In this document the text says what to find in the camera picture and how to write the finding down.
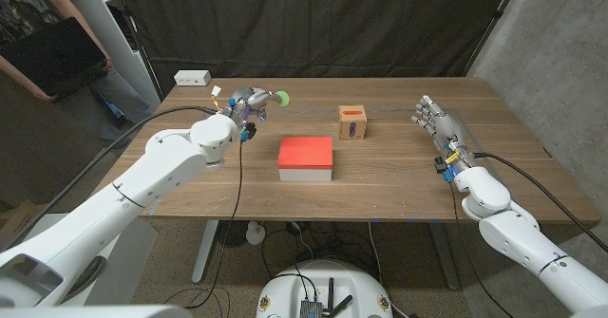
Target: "person's arm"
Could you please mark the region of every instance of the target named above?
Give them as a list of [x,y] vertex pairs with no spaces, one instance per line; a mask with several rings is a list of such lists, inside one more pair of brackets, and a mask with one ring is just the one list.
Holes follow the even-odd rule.
[[97,37],[95,36],[95,33],[93,33],[93,30],[86,22],[85,17],[83,16],[82,13],[80,13],[80,11],[76,8],[76,6],[74,6],[74,4],[72,4],[72,2],[69,0],[48,0],[48,1],[57,10],[59,10],[61,15],[63,15],[65,18],[74,17],[74,18],[76,18],[76,20],[78,20],[80,25],[85,29],[86,33],[88,33],[88,35],[91,37],[93,42],[95,42],[97,47],[104,53],[105,58],[107,59],[104,69],[109,69],[109,68],[113,67],[114,65],[112,64],[112,59],[107,54],[107,51],[105,51],[104,46],[99,41],[99,39],[97,39]]
[[37,97],[40,100],[54,101],[57,96],[49,96],[45,93],[38,85],[32,82],[26,75],[21,73],[16,67],[14,67],[4,57],[0,56],[0,70],[4,71],[9,75],[15,82],[22,85],[31,95]]

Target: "red lid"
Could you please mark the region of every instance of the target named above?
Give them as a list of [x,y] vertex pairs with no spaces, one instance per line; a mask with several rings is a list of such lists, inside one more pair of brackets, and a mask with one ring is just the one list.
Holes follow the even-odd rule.
[[286,137],[278,152],[279,169],[331,170],[332,138]]

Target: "wooden table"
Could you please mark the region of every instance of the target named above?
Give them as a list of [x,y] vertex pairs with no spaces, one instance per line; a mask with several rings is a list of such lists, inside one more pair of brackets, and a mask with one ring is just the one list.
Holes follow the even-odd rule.
[[[207,86],[176,86],[159,110],[180,105],[213,107],[213,85],[223,88],[223,107],[239,86],[263,87],[290,94],[289,106],[268,106],[253,140],[243,144],[243,186],[235,219],[454,222],[454,204],[431,137],[409,118],[422,95],[429,95],[462,126],[471,151],[509,159],[539,180],[581,221],[596,223],[599,211],[576,183],[549,156],[537,139],[484,80],[425,79],[214,79]],[[340,104],[363,104],[368,117],[364,140],[338,139]],[[149,122],[107,173],[100,187],[124,172],[143,153],[155,133],[189,128],[198,111],[182,111]],[[333,138],[333,175],[327,183],[281,182],[277,158],[285,136]],[[142,212],[149,217],[207,219],[192,280],[202,279],[218,226],[229,218],[238,191],[238,148],[225,154],[226,164],[214,173],[167,194]],[[481,161],[511,191],[515,201],[540,222],[570,222],[525,178],[495,161]],[[460,208],[458,217],[468,218]],[[447,286],[459,284],[441,224],[429,224]]]

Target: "black shirt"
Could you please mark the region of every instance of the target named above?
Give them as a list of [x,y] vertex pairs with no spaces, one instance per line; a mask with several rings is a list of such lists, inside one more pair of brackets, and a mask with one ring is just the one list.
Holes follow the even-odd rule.
[[0,0],[0,46],[57,23],[61,18],[47,0]]

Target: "red box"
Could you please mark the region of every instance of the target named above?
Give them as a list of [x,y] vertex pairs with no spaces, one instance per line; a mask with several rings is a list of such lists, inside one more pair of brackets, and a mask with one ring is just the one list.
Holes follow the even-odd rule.
[[332,138],[286,137],[278,152],[281,180],[331,181],[333,168]]

